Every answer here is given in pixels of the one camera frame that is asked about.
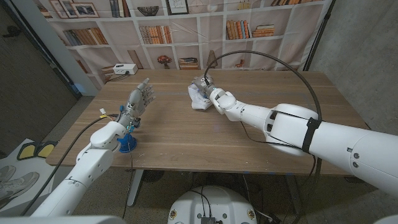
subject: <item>white robotic arm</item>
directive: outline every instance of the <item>white robotic arm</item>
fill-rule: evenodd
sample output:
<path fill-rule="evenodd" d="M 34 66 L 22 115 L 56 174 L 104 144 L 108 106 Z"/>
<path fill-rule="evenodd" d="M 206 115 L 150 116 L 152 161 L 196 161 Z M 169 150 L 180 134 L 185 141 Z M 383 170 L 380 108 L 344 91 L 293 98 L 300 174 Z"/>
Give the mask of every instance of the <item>white robotic arm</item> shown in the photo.
<path fill-rule="evenodd" d="M 398 197 L 398 136 L 317 121 L 316 112 L 296 105 L 248 105 L 215 87 L 207 75 L 195 77 L 197 94 L 209 98 L 230 121 L 260 129 L 272 147 L 295 156 L 313 154 Z"/>
<path fill-rule="evenodd" d="M 132 127 L 139 127 L 140 115 L 155 99 L 154 96 L 151 97 L 152 86 L 146 87 L 148 81 L 148 78 L 145 79 L 130 93 L 116 121 L 110 121 L 90 137 L 89 145 L 80 151 L 72 171 L 38 207 L 32 217 L 72 214 L 87 188 L 112 165 L 113 153 L 121 147 L 117 139 L 129 134 Z"/>

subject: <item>wooden table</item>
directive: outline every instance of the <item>wooden table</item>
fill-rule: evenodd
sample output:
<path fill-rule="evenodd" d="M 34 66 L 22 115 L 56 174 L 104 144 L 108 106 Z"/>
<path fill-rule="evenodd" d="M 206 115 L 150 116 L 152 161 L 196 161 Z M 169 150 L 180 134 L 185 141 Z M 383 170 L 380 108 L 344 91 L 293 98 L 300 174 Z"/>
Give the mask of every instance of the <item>wooden table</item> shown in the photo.
<path fill-rule="evenodd" d="M 203 172 L 237 172 L 304 175 L 310 172 L 312 156 L 295 157 L 267 144 L 248 139 L 239 122 L 231 122 L 214 106 L 193 110 L 187 87 L 203 70 L 139 70 L 119 82 L 109 82 L 98 93 L 76 123 L 55 147 L 47 162 L 55 165 L 87 124 L 98 118 L 100 108 L 108 114 L 119 113 L 129 93 L 145 78 L 154 86 L 156 100 L 141 116 L 141 127 L 133 136 L 138 145 L 133 150 L 134 169 L 189 170 Z M 315 90 L 328 122 L 367 128 L 359 114 L 349 105 L 327 77 L 320 72 L 302 72 Z M 216 86 L 230 91 L 237 100 L 273 108 L 291 103 L 315 110 L 312 98 L 292 72 L 210 70 Z M 75 165 L 77 154 L 89 143 L 90 136 L 109 120 L 89 128 L 65 158 L 63 165 Z M 246 125 L 249 135 L 265 140 L 264 135 Z M 113 167 L 130 167 L 129 154 L 114 155 Z M 341 169 L 322 164 L 324 175 L 347 175 Z"/>

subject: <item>wallpaper backdrop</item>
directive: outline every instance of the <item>wallpaper backdrop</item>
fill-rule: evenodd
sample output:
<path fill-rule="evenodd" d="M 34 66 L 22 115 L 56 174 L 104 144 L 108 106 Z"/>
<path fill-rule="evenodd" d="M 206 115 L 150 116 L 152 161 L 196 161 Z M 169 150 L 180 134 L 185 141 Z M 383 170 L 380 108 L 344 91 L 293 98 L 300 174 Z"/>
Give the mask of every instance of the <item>wallpaper backdrop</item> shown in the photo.
<path fill-rule="evenodd" d="M 215 57 L 235 50 L 256 50 L 279 57 L 289 65 L 302 69 L 331 3 L 331 0 L 299 0 L 298 4 L 294 4 L 294 0 L 287 0 L 285 5 L 271 6 L 278 2 L 282 4 L 284 0 L 275 2 L 273 0 L 188 0 L 188 14 L 169 15 L 167 1 L 171 7 L 176 2 L 182 2 L 183 8 L 179 8 L 179 11 L 186 10 L 185 2 L 183 0 L 117 0 L 122 8 L 123 3 L 124 8 L 128 7 L 130 17 L 115 17 L 128 16 L 120 9 L 119 15 L 115 14 L 115 10 L 112 10 L 114 5 L 111 6 L 111 3 L 116 0 L 34 1 L 44 8 L 42 12 L 47 13 L 48 22 L 98 89 L 106 83 L 104 67 L 113 66 L 116 63 L 136 63 L 141 64 L 144 69 L 164 69 L 164 65 L 158 63 L 157 59 L 161 55 L 166 55 L 172 60 L 168 63 L 170 69 L 204 69 L 211 50 L 214 51 Z M 76 6 L 75 10 L 80 7 L 75 14 L 81 12 L 81 17 L 69 18 L 63 10 L 65 7 L 57 4 L 58 2 L 63 2 L 69 10 L 69 6 L 72 5 Z M 91 12 L 91 5 L 94 5 L 95 13 Z M 146 6 L 158 6 L 159 10 L 155 16 L 145 16 L 137 8 Z M 242 24 L 246 21 L 248 31 L 255 32 L 257 35 L 264 35 L 261 34 L 262 32 L 269 34 L 264 37 L 229 39 L 227 21 L 242 21 Z M 266 30 L 256 30 L 257 27 L 262 28 L 259 26 L 267 25 L 272 26 Z M 159 28 L 163 26 L 164 33 L 160 33 L 165 34 L 163 44 L 150 43 L 147 33 L 141 34 L 140 27 L 157 26 Z M 169 28 L 170 35 L 167 35 L 167 29 L 165 30 L 164 27 Z M 87 29 L 94 32 L 93 37 L 99 40 L 94 40 L 89 44 L 84 38 L 90 37 L 76 31 Z M 75 35 L 82 35 L 81 45 L 73 44 L 73 41 L 67 37 L 68 32 L 65 34 L 65 30 L 71 30 L 75 32 Z M 180 58 L 196 58 L 196 60 L 180 62 Z M 218 61 L 216 68 L 285 69 L 281 64 L 270 59 L 249 54 L 227 56 L 222 61 Z"/>

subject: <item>screw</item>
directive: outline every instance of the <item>screw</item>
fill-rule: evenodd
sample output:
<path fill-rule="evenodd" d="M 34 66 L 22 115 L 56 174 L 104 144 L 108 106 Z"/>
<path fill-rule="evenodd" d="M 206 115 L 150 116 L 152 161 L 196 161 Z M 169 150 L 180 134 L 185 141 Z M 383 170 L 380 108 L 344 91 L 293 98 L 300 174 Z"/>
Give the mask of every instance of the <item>screw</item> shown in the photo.
<path fill-rule="evenodd" d="M 174 209 L 170 212 L 170 218 L 173 220 L 177 216 L 177 211 Z"/>

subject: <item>sneaker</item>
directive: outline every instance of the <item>sneaker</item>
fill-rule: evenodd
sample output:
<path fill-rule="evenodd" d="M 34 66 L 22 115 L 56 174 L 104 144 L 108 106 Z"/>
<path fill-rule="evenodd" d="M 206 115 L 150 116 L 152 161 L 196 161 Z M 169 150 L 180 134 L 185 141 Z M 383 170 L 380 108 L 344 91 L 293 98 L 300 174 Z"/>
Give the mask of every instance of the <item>sneaker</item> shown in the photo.
<path fill-rule="evenodd" d="M 30 172 L 25 176 L 0 183 L 0 201 L 3 199 L 12 199 L 27 192 L 39 179 L 39 174 Z"/>
<path fill-rule="evenodd" d="M 0 169 L 0 183 L 11 179 L 14 175 L 16 168 L 14 166 L 5 166 Z"/>

